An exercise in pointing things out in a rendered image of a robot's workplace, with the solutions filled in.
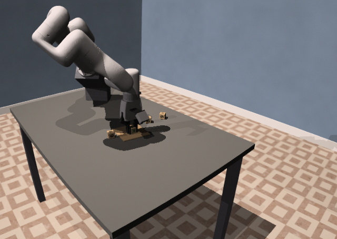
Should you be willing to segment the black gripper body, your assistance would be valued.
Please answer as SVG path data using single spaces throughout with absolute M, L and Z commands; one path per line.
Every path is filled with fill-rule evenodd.
M 130 109 L 133 109 L 133 108 L 142 110 L 141 98 L 134 100 L 134 101 L 127 101 L 125 99 L 122 99 L 121 105 L 120 105 L 120 118 L 123 113 L 123 117 L 126 122 L 137 119 L 135 116 L 135 113 L 130 111 Z

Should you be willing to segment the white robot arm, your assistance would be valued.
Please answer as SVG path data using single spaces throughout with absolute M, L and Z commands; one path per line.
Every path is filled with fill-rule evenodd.
M 74 63 L 83 76 L 92 76 L 95 72 L 104 76 L 106 85 L 123 92 L 123 99 L 134 101 L 140 98 L 139 70 L 124 69 L 106 55 L 94 43 L 94 35 L 87 24 L 81 18 L 70 21 L 69 12 L 63 6 L 51 8 L 47 19 L 33 33 L 32 40 L 62 66 L 69 67 Z M 58 47 L 52 46 L 54 42 Z

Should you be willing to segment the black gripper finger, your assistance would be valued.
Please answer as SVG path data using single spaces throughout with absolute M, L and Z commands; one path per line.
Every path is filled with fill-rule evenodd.
M 137 119 L 134 119 L 133 121 L 134 121 L 134 122 L 133 122 L 133 126 L 135 126 L 135 127 L 136 127 L 136 132 L 137 132 L 137 130 L 138 130 L 138 124 L 139 124 L 139 122 L 138 122 L 138 120 L 137 120 Z
M 122 113 L 122 116 L 121 116 L 119 122 L 120 122 L 121 124 L 126 125 L 126 132 L 127 132 L 128 134 L 131 134 L 130 121 L 128 121 L 128 122 L 124 121 L 123 113 Z

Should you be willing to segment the tan flat mat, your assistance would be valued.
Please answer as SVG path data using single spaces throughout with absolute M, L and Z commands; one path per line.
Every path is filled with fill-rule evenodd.
M 142 128 L 140 125 L 138 125 L 138 130 L 134 134 L 128 134 L 126 132 L 126 126 L 118 127 L 112 129 L 124 142 L 133 140 L 136 138 L 144 137 L 150 135 L 149 132 L 147 132 L 144 128 Z

